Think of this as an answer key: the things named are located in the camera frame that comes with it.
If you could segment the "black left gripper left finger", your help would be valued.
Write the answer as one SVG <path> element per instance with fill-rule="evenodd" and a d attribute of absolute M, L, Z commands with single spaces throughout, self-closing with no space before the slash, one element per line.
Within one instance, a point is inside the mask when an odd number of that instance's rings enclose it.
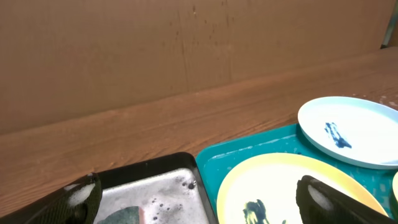
<path fill-rule="evenodd" d="M 102 198 L 100 178 L 85 175 L 1 218 L 1 224 L 93 223 Z"/>

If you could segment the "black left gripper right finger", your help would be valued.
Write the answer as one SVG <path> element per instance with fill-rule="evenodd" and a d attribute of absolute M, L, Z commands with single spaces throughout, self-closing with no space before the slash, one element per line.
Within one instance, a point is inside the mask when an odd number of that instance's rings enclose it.
<path fill-rule="evenodd" d="M 295 200 L 303 224 L 397 223 L 310 175 L 297 182 Z"/>

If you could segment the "pink green scrub sponge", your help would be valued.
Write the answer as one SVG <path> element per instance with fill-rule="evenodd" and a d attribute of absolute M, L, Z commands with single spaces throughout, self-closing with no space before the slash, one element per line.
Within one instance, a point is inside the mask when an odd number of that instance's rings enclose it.
<path fill-rule="evenodd" d="M 143 209 L 138 206 L 131 206 L 108 215 L 98 224 L 145 224 L 145 222 Z"/>

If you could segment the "light blue plate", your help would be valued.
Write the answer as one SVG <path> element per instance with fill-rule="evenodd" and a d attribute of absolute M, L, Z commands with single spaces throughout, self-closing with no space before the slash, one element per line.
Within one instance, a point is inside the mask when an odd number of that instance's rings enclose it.
<path fill-rule="evenodd" d="M 328 96 L 306 102 L 297 118 L 303 135 L 325 154 L 369 169 L 397 169 L 397 110 Z"/>

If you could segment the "black metal wash tray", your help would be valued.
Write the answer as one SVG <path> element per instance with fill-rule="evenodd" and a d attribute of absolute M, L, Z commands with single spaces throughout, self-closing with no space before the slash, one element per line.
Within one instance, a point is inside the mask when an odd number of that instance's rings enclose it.
<path fill-rule="evenodd" d="M 98 175 L 103 196 L 95 223 L 131 206 L 143 209 L 145 223 L 218 223 L 195 158 L 187 152 Z"/>

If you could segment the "teal plastic serving tray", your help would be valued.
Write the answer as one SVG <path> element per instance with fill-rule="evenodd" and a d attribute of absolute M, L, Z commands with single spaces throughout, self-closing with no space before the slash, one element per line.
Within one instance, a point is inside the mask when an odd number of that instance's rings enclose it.
<path fill-rule="evenodd" d="M 396 170 L 366 169 L 336 160 L 313 146 L 303 135 L 298 124 L 204 148 L 197 155 L 196 162 L 212 209 L 216 211 L 220 185 L 232 168 L 250 157 L 273 152 L 312 157 L 342 170 L 366 188 L 391 218 L 397 219 L 397 201 L 392 191 L 392 180 Z"/>

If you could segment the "brown cardboard backboard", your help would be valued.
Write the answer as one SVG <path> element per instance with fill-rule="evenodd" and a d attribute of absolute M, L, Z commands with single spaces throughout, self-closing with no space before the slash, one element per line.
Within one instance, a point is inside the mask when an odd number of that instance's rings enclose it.
<path fill-rule="evenodd" d="M 1 132 L 378 50 L 388 0 L 1 1 Z"/>

